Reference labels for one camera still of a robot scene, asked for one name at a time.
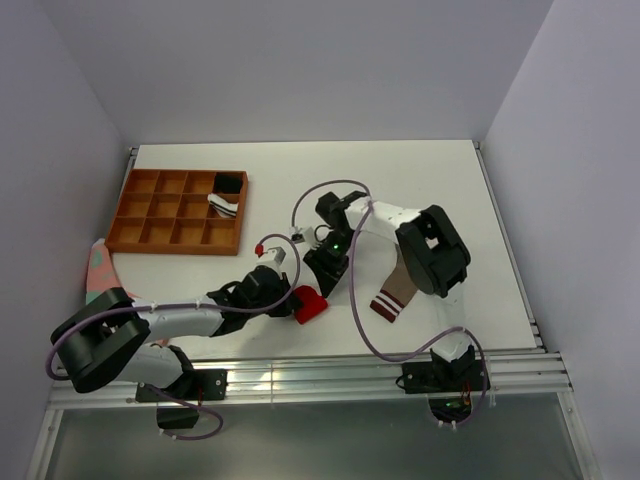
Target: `white table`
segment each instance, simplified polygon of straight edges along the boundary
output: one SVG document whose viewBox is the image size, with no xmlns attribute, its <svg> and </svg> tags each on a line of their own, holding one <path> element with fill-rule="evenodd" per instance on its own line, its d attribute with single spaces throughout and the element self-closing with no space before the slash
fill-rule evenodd
<svg viewBox="0 0 640 480">
<path fill-rule="evenodd" d="M 144 145 L 136 168 L 246 170 L 249 193 L 237 257 L 114 254 L 128 291 L 158 302 L 180 300 L 240 280 L 255 266 L 255 243 L 271 232 L 288 233 L 291 209 L 312 185 L 357 179 L 376 199 L 398 206 L 442 206 L 471 252 L 465 284 L 467 327 L 488 350 L 535 348 L 529 319 L 471 141 L 380 141 Z M 355 188 L 335 186 L 339 196 Z M 317 195 L 299 210 L 299 225 L 317 225 Z M 363 234 L 358 242 L 356 285 L 359 311 L 369 337 L 386 352 L 406 352 L 439 333 L 433 300 L 418 292 L 394 324 L 369 309 L 395 263 L 388 241 Z M 284 269 L 290 278 L 294 257 Z M 301 283 L 316 286 L 303 265 Z M 172 343 L 191 358 L 252 359 L 369 353 L 358 336 L 346 275 L 321 316 L 301 326 L 293 319 L 260 316 L 218 338 L 184 337 Z"/>
</svg>

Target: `striped sock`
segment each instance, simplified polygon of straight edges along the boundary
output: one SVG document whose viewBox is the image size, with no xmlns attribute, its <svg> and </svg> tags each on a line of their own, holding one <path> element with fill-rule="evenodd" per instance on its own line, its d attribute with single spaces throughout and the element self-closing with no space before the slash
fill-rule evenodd
<svg viewBox="0 0 640 480">
<path fill-rule="evenodd" d="M 411 277 L 409 277 L 409 272 L 402 259 L 402 252 L 398 247 L 396 247 L 396 254 L 396 266 L 393 272 L 391 272 L 391 275 L 382 284 L 380 292 L 369 304 L 369 307 L 374 312 L 392 323 L 418 291 L 418 287 L 413 284 Z"/>
<path fill-rule="evenodd" d="M 376 313 L 382 315 L 391 323 L 400 315 L 400 312 L 405 307 L 400 303 L 393 295 L 385 290 L 380 290 L 378 295 L 371 300 L 369 305 Z"/>
</svg>

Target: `red object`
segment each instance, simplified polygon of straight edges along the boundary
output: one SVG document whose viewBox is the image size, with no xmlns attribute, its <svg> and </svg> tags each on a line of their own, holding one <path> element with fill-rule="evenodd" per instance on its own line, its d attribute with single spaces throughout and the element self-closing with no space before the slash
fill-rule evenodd
<svg viewBox="0 0 640 480">
<path fill-rule="evenodd" d="M 321 295 L 318 295 L 314 288 L 309 285 L 301 285 L 296 288 L 293 293 L 295 293 L 303 303 L 302 308 L 296 310 L 294 313 L 294 317 L 296 317 L 300 325 L 304 325 L 316 315 L 325 311 L 329 306 L 327 300 Z"/>
</svg>

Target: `pink sock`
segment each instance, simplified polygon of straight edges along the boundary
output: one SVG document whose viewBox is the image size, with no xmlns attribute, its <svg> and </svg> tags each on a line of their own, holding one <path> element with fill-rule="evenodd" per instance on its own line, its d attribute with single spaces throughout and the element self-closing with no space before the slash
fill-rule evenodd
<svg viewBox="0 0 640 480">
<path fill-rule="evenodd" d="M 113 287 L 121 287 L 122 284 L 116 276 L 116 271 L 111 263 L 111 255 L 101 238 L 91 247 L 89 267 L 87 269 L 87 295 L 86 303 L 91 303 L 98 295 Z"/>
</svg>

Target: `orange compartment tray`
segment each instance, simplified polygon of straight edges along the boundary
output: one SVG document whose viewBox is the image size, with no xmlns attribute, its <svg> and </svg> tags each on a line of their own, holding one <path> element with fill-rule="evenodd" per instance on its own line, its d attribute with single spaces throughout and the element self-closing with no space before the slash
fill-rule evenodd
<svg viewBox="0 0 640 480">
<path fill-rule="evenodd" d="M 216 175 L 242 180 L 239 193 L 222 193 Z M 247 172 L 218 170 L 132 170 L 111 223 L 112 252 L 237 255 L 247 199 Z M 209 205 L 216 193 L 238 204 L 235 218 Z"/>
</svg>

